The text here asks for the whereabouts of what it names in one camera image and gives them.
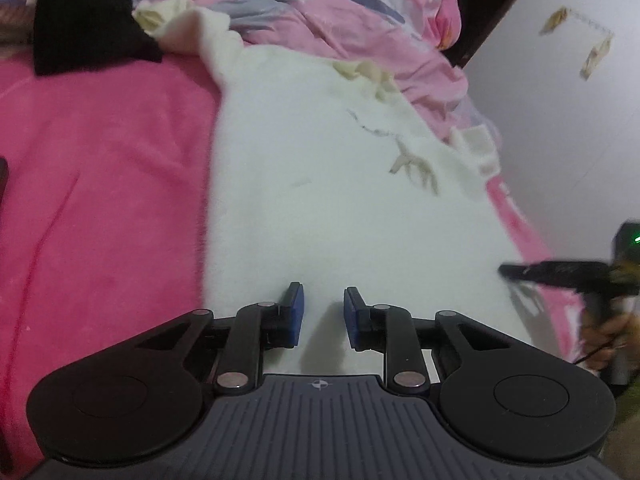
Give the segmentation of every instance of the crosshair symbol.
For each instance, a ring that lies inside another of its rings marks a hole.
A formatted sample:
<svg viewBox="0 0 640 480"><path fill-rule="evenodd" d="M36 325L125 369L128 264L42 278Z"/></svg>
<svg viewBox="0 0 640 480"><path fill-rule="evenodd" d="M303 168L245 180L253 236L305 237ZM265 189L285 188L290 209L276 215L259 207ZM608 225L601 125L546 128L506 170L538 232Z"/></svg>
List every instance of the crosshair symbol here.
<svg viewBox="0 0 640 480"><path fill-rule="evenodd" d="M324 379L316 379L315 381L313 381L312 383L309 383L309 384L311 384L317 390L322 390L323 388L326 388L327 386L331 386Z"/></svg>

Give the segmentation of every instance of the gray ribbed panel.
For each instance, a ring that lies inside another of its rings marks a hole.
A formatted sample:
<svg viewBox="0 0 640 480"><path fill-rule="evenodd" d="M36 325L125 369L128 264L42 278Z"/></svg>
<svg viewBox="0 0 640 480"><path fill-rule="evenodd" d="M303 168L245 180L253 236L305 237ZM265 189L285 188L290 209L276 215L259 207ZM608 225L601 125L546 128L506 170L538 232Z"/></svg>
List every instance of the gray ribbed panel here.
<svg viewBox="0 0 640 480"><path fill-rule="evenodd" d="M256 392L217 400L181 444L148 462L82 469L45 462L31 480L616 480L594 458L532 468L468 450L420 399L373 376L267 376Z"/></svg>

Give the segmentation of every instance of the white wall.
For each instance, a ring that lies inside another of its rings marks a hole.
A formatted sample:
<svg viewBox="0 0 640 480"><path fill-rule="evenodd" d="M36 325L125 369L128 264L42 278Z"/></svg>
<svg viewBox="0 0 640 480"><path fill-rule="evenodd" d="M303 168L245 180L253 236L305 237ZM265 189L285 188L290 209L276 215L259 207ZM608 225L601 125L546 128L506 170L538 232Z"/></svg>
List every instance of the white wall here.
<svg viewBox="0 0 640 480"><path fill-rule="evenodd" d="M580 68L601 35L573 18L539 35L562 5L615 33L588 81ZM517 0L465 72L504 137L505 180L549 247L609 257L620 223L640 218L640 0Z"/></svg>

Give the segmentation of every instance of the black cloth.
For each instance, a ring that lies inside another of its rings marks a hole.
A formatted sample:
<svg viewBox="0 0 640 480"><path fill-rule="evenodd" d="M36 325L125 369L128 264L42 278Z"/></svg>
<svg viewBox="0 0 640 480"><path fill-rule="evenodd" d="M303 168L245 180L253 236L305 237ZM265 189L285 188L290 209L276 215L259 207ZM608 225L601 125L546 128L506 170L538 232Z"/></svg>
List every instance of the black cloth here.
<svg viewBox="0 0 640 480"><path fill-rule="evenodd" d="M132 0L38 0L35 73L100 68L131 58L160 62L160 47L133 19L132 8Z"/></svg>

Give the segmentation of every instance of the pink fleece bedding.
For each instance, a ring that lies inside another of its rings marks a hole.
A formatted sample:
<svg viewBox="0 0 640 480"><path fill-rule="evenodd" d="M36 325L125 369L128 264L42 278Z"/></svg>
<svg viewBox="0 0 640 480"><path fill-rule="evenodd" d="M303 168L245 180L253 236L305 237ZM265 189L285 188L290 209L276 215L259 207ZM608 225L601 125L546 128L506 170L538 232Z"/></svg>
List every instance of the pink fleece bedding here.
<svg viewBox="0 0 640 480"><path fill-rule="evenodd" d="M41 454L24 407L55 368L200 304L210 132L220 94L167 56L36 79L0 62L0 428Z"/></svg>

